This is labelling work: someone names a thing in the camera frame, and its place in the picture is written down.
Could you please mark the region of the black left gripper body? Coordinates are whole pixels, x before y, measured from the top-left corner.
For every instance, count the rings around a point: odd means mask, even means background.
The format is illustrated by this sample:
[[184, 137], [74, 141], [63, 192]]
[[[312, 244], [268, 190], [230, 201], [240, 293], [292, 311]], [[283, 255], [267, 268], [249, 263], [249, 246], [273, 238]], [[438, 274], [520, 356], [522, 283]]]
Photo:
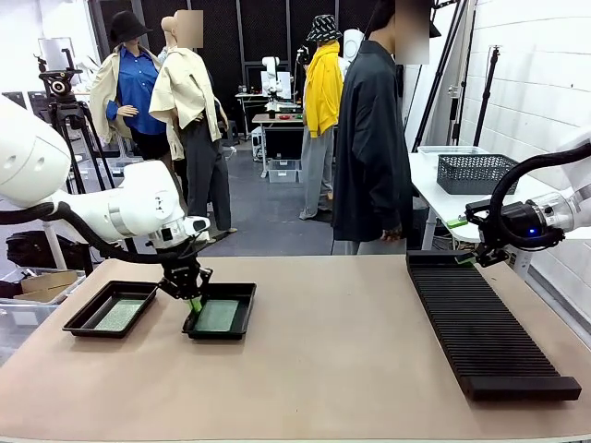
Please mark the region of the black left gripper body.
[[163, 264], [163, 277], [158, 282], [158, 288], [174, 299], [195, 299], [200, 296], [199, 272], [200, 264], [193, 257], [166, 262]]

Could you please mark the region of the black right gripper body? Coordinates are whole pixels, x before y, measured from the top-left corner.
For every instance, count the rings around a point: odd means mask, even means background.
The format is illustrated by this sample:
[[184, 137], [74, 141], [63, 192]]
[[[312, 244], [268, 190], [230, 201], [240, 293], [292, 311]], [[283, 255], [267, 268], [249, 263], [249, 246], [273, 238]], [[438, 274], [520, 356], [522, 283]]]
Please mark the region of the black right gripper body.
[[[522, 201], [508, 205], [500, 204], [496, 207], [495, 214], [497, 222], [496, 247], [512, 245], [523, 250], [537, 250], [546, 246], [541, 240], [538, 240], [538, 237], [546, 233], [546, 228], [533, 205]], [[513, 236], [523, 238], [523, 241], [511, 240], [508, 234], [501, 231], [502, 225]]]

